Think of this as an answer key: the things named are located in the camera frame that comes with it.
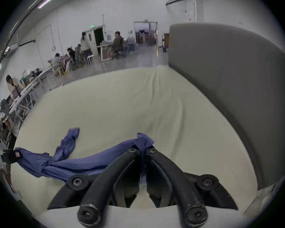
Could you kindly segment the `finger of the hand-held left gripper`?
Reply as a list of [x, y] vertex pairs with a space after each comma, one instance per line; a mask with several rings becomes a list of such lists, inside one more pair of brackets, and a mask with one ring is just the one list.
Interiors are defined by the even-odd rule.
[[13, 164], [22, 158], [22, 154], [19, 150], [7, 149], [2, 152], [2, 161], [7, 164]]

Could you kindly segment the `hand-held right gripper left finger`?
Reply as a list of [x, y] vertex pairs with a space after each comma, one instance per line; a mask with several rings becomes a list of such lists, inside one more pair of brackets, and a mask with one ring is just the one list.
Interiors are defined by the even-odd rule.
[[75, 174], [51, 200], [47, 210], [79, 206], [77, 220], [84, 227], [103, 227], [107, 206], [130, 207], [139, 191], [140, 150], [131, 148], [101, 173]]

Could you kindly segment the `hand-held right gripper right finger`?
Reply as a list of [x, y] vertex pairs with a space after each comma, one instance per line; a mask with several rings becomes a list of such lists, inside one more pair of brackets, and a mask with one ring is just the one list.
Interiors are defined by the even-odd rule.
[[202, 227], [209, 219], [206, 207], [238, 211], [232, 196], [212, 174], [183, 172], [164, 154], [146, 149], [147, 192], [157, 208], [177, 205], [184, 227]]

